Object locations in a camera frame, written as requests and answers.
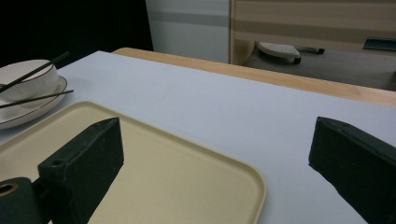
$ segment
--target white wall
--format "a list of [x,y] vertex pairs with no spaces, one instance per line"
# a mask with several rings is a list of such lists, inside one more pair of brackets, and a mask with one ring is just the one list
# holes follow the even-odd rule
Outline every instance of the white wall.
[[146,0],[146,4],[154,51],[228,62],[229,0]]

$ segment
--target beige tray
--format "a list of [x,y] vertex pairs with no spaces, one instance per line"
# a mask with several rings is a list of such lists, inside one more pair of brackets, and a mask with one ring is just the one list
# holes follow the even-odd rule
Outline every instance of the beige tray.
[[38,178],[37,165],[92,123],[121,122],[125,163],[90,223],[256,223],[265,199],[251,166],[89,102],[0,146],[0,180]]

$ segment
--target wooden table edge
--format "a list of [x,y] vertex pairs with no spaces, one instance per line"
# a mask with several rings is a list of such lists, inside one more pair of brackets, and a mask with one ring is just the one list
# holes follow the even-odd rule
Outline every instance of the wooden table edge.
[[157,63],[169,63],[232,77],[246,78],[277,86],[289,87],[302,91],[312,91],[366,103],[396,106],[396,91],[384,91],[312,77],[298,77],[295,75],[248,68],[227,63],[210,62],[142,49],[121,48],[113,51],[112,53]]

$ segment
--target chopsticks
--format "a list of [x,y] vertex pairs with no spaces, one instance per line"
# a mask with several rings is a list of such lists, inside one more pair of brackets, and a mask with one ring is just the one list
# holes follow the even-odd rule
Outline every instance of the chopsticks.
[[64,94],[67,94],[67,93],[70,93],[70,92],[73,92],[73,90],[71,90],[71,91],[61,91],[61,92],[53,93],[53,94],[50,94],[50,95],[40,96],[40,97],[36,97],[36,98],[32,98],[32,99],[21,100],[21,101],[18,101],[18,102],[7,104],[7,105],[0,105],[0,109],[1,108],[6,108],[6,107],[10,107],[10,106],[14,106],[14,105],[26,104],[26,103],[30,103],[30,102],[37,101],[37,100],[43,100],[43,99],[54,97],[54,96],[64,95]]
[[48,67],[48,66],[50,66],[50,65],[53,65],[53,64],[59,62],[59,61],[62,60],[63,58],[69,56],[69,54],[70,54],[69,52],[66,52],[66,53],[64,53],[64,54],[62,54],[62,55],[60,55],[60,56],[58,56],[57,58],[53,59],[52,61],[47,62],[47,63],[45,63],[45,64],[39,66],[37,69],[33,70],[32,72],[29,72],[28,74],[26,74],[26,75],[24,75],[24,76],[22,76],[22,77],[19,77],[19,78],[15,79],[15,80],[13,80],[12,82],[10,82],[10,83],[8,83],[7,85],[3,86],[3,87],[0,89],[0,93],[3,92],[3,91],[8,90],[9,88],[15,86],[15,85],[18,84],[18,83],[24,81],[26,78],[28,78],[28,77],[34,75],[35,73],[37,73],[37,72],[43,70],[44,68],[46,68],[46,67]]

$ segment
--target white table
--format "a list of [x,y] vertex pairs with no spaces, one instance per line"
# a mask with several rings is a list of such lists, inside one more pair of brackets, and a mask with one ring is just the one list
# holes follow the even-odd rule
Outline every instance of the white table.
[[267,181],[259,223],[365,223],[308,166],[318,116],[396,146],[396,107],[96,52],[59,73],[75,92],[44,117],[0,131],[0,143],[41,119],[92,101],[256,167]]

